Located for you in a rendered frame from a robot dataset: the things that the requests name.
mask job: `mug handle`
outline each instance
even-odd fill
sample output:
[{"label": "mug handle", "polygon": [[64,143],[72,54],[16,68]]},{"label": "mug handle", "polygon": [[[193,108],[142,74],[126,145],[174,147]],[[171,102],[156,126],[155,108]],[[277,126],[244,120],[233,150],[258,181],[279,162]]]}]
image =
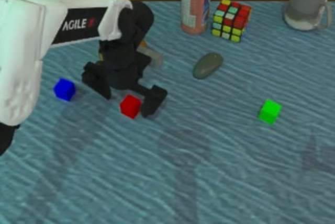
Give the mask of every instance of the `mug handle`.
[{"label": "mug handle", "polygon": [[322,4],[321,8],[325,8],[327,15],[327,23],[326,24],[318,24],[316,26],[317,29],[327,29],[332,23],[332,14],[331,14],[331,6],[328,3]]}]

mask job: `agile logo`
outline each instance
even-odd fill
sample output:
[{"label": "agile logo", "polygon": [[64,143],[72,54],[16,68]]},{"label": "agile logo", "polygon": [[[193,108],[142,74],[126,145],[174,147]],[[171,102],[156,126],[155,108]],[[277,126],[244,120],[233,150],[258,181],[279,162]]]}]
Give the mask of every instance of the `agile logo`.
[{"label": "agile logo", "polygon": [[98,37],[98,27],[106,11],[107,8],[69,9],[52,44]]}]

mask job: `red logo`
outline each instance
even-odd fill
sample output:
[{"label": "red logo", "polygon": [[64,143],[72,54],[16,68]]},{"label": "red logo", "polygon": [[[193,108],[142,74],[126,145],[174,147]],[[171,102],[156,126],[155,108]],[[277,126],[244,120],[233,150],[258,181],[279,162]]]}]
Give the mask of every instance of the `red logo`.
[{"label": "red logo", "polygon": [[88,20],[87,27],[92,28],[94,26],[94,23],[95,23],[95,18],[90,18]]}]

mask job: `blue cube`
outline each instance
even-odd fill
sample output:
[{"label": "blue cube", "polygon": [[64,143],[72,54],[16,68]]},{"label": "blue cube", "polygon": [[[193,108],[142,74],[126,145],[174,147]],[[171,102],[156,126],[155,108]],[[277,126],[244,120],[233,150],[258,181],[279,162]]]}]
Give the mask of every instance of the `blue cube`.
[{"label": "blue cube", "polygon": [[70,101],[75,94],[75,85],[69,80],[59,79],[54,86],[53,91],[57,98]]}]

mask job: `green cube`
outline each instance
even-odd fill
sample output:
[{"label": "green cube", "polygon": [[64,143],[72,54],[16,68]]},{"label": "green cube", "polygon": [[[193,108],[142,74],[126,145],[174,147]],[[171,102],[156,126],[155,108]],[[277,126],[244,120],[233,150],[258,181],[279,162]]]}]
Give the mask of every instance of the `green cube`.
[{"label": "green cube", "polygon": [[275,123],[281,109],[282,106],[280,104],[267,99],[260,110],[258,118],[272,125]]}]

